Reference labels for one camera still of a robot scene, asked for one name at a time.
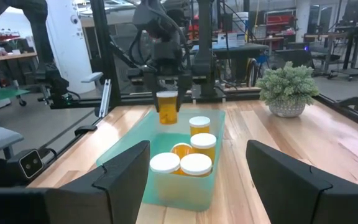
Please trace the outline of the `green board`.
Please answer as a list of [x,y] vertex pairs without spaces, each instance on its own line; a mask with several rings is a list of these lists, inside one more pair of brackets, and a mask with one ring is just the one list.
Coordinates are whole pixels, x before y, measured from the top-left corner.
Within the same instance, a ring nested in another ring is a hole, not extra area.
[[15,96],[29,93],[29,90],[14,89],[14,88],[0,88],[0,100],[13,98]]

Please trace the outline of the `green plant in patterned pot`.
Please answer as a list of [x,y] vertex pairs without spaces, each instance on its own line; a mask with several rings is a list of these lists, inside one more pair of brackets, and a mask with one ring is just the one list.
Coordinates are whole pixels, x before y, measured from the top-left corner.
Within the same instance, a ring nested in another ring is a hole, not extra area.
[[312,73],[311,67],[296,67],[292,62],[276,70],[266,70],[255,84],[260,88],[260,100],[276,116],[295,118],[301,115],[307,105],[313,104],[313,98],[319,95]]

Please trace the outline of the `teal translucent plastic basket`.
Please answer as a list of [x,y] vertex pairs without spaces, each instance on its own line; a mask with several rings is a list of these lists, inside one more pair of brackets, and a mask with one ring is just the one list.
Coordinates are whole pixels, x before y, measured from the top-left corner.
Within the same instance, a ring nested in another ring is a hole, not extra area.
[[167,207],[192,211],[207,210],[213,198],[215,176],[222,148],[225,112],[223,110],[180,110],[178,122],[161,125],[158,114],[151,110],[138,121],[117,143],[96,160],[100,166],[140,141],[150,141],[150,156],[168,152],[174,144],[190,143],[189,119],[206,116],[211,119],[210,132],[217,137],[216,157],[212,173],[206,177],[190,177],[176,174],[158,174],[149,171],[142,201]]

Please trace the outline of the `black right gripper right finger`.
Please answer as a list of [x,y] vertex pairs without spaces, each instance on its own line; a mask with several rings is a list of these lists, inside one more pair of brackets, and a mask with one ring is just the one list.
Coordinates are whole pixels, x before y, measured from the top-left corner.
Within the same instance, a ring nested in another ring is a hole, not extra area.
[[256,140],[246,159],[271,224],[358,224],[358,184]]

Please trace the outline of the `black table frame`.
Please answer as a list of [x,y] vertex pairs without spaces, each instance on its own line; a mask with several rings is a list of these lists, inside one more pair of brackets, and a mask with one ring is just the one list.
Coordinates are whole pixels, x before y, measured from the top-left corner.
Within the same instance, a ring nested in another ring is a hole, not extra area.
[[[358,112],[330,105],[322,96],[299,119],[279,118],[259,100],[205,103],[226,112],[225,138],[244,144],[247,138],[283,149],[302,161],[358,182]],[[87,173],[96,160],[151,109],[151,102],[118,106],[96,122],[97,130],[77,137],[29,187],[57,187]]]

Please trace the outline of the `black vertical frame post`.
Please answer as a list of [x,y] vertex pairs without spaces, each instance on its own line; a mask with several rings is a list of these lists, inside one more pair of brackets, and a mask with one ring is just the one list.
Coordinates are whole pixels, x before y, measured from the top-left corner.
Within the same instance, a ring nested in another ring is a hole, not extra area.
[[94,27],[98,38],[100,56],[103,63],[103,72],[111,80],[110,107],[119,106],[121,94],[117,80],[114,55],[110,44],[110,33],[105,13],[104,0],[90,0],[93,12]]

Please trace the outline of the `black background table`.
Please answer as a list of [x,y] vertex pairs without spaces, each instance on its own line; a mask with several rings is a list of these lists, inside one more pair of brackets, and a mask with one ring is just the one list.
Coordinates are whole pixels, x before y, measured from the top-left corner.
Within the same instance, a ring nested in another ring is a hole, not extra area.
[[268,48],[267,45],[246,43],[243,46],[230,47],[229,50],[227,50],[224,45],[213,45],[211,51],[215,54],[217,59],[242,59],[257,58],[261,52]]

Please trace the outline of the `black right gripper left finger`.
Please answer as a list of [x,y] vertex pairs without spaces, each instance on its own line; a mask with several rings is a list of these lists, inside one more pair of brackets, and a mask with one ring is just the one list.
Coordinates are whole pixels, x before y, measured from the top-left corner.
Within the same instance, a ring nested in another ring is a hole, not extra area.
[[0,188],[0,224],[135,224],[149,160],[143,140],[59,188]]

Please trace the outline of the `white building pillar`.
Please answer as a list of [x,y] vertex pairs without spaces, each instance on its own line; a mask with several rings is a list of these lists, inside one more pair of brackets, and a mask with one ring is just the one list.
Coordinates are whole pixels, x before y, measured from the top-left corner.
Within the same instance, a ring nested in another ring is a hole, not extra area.
[[[68,89],[75,93],[82,94],[94,90],[93,82],[81,82],[84,77],[92,74],[92,70],[75,0],[46,2],[48,37],[61,77],[69,82]],[[71,22],[72,15],[78,16],[77,24]]]

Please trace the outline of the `black diagonal frame strut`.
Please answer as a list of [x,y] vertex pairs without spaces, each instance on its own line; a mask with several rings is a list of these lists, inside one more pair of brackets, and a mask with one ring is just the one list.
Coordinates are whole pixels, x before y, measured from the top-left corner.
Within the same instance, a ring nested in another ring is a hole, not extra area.
[[131,68],[139,68],[138,64],[131,60],[128,54],[126,54],[125,51],[123,51],[123,49],[116,45],[113,41],[110,41],[110,46],[113,54],[121,59],[127,66]]

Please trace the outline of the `white container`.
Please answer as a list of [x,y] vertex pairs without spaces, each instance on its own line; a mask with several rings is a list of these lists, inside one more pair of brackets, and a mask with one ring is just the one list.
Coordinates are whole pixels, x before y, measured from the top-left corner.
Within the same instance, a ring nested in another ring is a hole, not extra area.
[[232,31],[245,33],[248,28],[249,13],[233,12],[232,13]]

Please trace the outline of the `black table edge clip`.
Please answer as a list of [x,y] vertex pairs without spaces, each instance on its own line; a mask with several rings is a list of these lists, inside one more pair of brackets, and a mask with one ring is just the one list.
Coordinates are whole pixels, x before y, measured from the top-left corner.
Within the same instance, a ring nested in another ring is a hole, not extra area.
[[93,132],[98,129],[95,125],[86,125],[86,126],[80,126],[75,130],[75,136],[83,135],[88,132]]

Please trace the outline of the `silver aluminium bracket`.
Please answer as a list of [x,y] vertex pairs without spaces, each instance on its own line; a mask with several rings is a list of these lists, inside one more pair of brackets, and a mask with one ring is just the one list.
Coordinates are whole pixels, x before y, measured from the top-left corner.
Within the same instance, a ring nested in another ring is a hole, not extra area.
[[99,116],[98,116],[99,118],[103,118],[107,115],[109,109],[110,96],[111,96],[111,80],[106,79],[103,86],[101,104],[99,108]]

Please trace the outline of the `orange pill bottle white cap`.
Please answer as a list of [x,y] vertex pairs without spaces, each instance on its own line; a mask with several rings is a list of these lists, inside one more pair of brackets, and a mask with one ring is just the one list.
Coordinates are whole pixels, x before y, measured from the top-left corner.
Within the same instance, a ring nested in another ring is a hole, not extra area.
[[208,156],[212,160],[212,163],[215,160],[216,143],[216,136],[210,133],[199,133],[190,138],[193,151]]
[[180,157],[172,152],[163,152],[153,156],[149,166],[153,172],[171,174],[179,170]]
[[177,91],[157,92],[159,120],[161,124],[177,123]]
[[180,159],[182,159],[183,157],[194,153],[194,150],[191,145],[184,143],[184,142],[180,142],[180,143],[174,145],[171,148],[170,152],[176,154]]
[[190,134],[194,136],[200,133],[209,133],[211,120],[206,116],[195,116],[189,119]]
[[205,177],[210,175],[213,164],[212,160],[208,156],[193,153],[186,155],[181,159],[180,168],[186,175]]

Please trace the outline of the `red shelf unit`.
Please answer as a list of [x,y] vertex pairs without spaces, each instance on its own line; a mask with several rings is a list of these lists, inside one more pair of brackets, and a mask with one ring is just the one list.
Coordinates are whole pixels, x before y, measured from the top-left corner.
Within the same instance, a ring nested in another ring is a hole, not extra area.
[[264,15],[267,35],[286,35],[294,28],[295,10],[267,11]]

